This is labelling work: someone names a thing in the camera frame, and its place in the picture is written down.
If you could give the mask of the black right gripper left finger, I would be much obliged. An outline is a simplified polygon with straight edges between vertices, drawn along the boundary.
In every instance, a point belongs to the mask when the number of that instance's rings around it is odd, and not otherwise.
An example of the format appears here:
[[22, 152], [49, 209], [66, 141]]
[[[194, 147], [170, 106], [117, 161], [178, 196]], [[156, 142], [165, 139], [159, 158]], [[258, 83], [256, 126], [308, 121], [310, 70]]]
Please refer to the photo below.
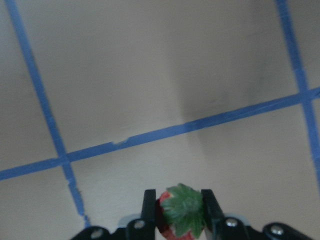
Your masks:
[[140, 219], [144, 222], [141, 230], [155, 230], [156, 226], [156, 190], [147, 189], [144, 191]]

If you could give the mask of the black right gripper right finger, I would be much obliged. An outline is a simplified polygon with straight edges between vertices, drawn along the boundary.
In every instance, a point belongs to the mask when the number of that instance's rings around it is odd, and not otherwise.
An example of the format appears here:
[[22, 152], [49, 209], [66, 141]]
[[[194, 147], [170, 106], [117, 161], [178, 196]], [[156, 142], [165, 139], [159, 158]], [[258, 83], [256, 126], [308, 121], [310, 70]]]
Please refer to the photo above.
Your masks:
[[222, 231], [222, 222], [225, 215], [211, 189], [201, 190], [204, 203], [204, 219], [207, 229], [211, 233], [220, 233]]

